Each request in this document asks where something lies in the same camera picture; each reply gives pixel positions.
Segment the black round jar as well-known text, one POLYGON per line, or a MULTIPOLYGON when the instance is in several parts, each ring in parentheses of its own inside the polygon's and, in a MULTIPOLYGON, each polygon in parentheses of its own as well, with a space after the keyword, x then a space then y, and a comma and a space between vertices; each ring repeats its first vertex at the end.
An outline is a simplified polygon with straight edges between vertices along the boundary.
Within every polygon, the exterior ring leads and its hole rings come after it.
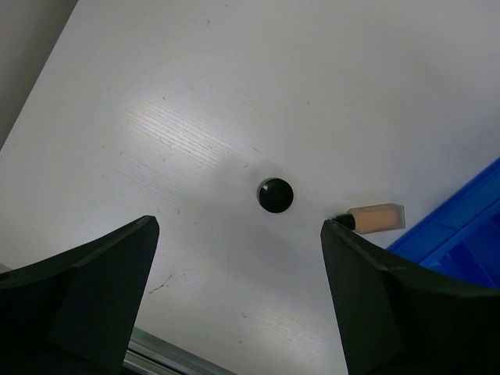
POLYGON ((268 213, 284 213, 291 207, 294 198, 292 186, 278 177, 263 180, 257 188, 258 203, 268 213))

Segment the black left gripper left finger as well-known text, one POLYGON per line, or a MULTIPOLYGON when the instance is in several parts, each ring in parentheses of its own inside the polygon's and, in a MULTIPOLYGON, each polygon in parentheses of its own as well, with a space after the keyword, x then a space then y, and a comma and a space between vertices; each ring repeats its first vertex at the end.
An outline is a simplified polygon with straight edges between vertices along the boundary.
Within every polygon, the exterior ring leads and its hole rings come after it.
POLYGON ((118 374, 159 240, 143 216, 1 275, 3 374, 118 374))

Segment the blue plastic organizer tray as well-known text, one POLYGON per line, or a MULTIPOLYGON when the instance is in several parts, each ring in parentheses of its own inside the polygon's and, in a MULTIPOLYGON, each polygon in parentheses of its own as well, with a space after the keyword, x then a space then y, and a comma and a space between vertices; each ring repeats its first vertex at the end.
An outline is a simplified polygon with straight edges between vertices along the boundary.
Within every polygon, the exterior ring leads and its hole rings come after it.
POLYGON ((448 277, 499 287, 499 161, 387 250, 448 277))

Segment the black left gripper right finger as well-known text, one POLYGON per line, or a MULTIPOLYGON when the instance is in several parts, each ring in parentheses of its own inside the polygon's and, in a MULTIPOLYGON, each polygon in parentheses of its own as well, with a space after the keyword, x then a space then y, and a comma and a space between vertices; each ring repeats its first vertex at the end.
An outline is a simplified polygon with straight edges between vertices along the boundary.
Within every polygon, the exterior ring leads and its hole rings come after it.
POLYGON ((350 374, 498 373, 498 290, 435 273, 334 220, 320 237, 350 374))

